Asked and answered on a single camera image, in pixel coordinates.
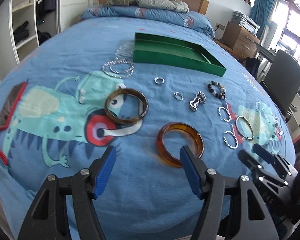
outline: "printer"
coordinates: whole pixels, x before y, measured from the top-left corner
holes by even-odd
[[[242,12],[234,11],[231,22],[247,29],[255,36],[257,35],[258,30],[260,29],[260,26],[258,24],[256,24],[252,19],[250,19]]]

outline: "amber bangle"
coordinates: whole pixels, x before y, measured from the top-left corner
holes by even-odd
[[[108,105],[110,104],[111,100],[113,100],[118,95],[132,95],[132,96],[135,96],[136,98],[138,98],[139,100],[141,100],[142,105],[143,105],[143,113],[140,114],[139,116],[131,118],[131,119],[120,119],[120,118],[114,116],[109,111]],[[134,124],[134,123],[138,122],[140,119],[142,119],[146,115],[146,113],[148,112],[148,108],[149,108],[149,103],[148,103],[148,99],[145,97],[145,95],[135,89],[132,89],[132,88],[122,88],[122,89],[118,89],[118,90],[112,92],[107,97],[107,100],[105,103],[106,115],[113,122],[120,123],[120,124]]]
[[[166,124],[164,127],[161,128],[161,130],[158,133],[157,136],[157,149],[159,152],[159,155],[161,158],[170,164],[171,166],[181,168],[181,161],[173,157],[166,149],[166,147],[163,144],[163,136],[165,135],[166,132],[168,131],[181,131],[181,132],[186,132],[191,135],[191,137],[194,139],[194,141],[197,144],[197,153],[194,155],[196,158],[201,158],[203,151],[204,151],[204,144],[201,135],[199,132],[191,127],[190,125],[186,123],[181,123],[181,122],[172,122]]]

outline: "wall socket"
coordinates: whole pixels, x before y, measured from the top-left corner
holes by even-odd
[[[216,24],[216,27],[218,27],[218,25],[219,25],[219,29],[221,29],[221,30],[223,30],[223,31],[225,30],[226,27],[224,27],[222,24],[217,23],[217,24]]]

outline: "blue pillow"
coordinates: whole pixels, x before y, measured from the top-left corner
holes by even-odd
[[[188,13],[177,13],[161,9],[146,9],[138,6],[111,6],[103,5],[94,8],[87,8],[80,16],[79,20],[86,20],[94,17],[134,17],[171,23],[194,29],[210,38],[215,37],[214,30],[208,18],[194,11]]]

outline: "green tray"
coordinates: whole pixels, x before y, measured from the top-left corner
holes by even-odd
[[[222,77],[226,68],[204,47],[174,38],[135,33],[133,61],[194,69]]]

